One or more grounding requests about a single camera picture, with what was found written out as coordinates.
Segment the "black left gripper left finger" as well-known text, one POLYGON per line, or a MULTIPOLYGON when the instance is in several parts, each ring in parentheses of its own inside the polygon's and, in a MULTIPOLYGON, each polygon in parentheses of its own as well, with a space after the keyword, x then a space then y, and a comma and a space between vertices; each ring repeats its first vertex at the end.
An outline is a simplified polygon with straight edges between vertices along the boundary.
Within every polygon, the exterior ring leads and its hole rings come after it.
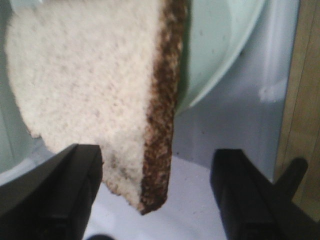
POLYGON ((2 240, 81 240, 102 181, 98 145, 72 144, 0 186, 2 240))

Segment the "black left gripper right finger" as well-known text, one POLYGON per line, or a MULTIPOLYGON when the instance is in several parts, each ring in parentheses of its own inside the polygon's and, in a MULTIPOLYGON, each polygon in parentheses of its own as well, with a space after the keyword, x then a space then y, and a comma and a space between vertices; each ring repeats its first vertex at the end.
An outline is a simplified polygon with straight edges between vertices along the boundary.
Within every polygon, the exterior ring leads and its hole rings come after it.
POLYGON ((242 150, 216 150, 210 183, 227 239, 318 240, 320 223, 292 202, 307 169, 295 158, 272 184, 242 150))

